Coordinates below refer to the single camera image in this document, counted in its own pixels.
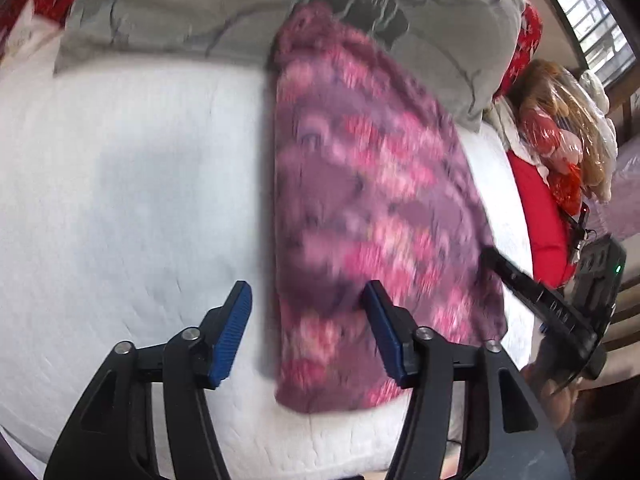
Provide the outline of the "right hand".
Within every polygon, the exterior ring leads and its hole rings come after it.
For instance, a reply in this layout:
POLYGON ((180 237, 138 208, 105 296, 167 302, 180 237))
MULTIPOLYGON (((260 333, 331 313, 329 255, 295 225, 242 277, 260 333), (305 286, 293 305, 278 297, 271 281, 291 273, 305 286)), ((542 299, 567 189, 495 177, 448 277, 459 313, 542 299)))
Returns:
POLYGON ((559 430, 572 420, 579 388, 575 384, 570 384, 559 392, 555 392, 556 388, 558 385, 553 380, 548 380, 537 394, 537 398, 550 424, 555 430, 559 430))

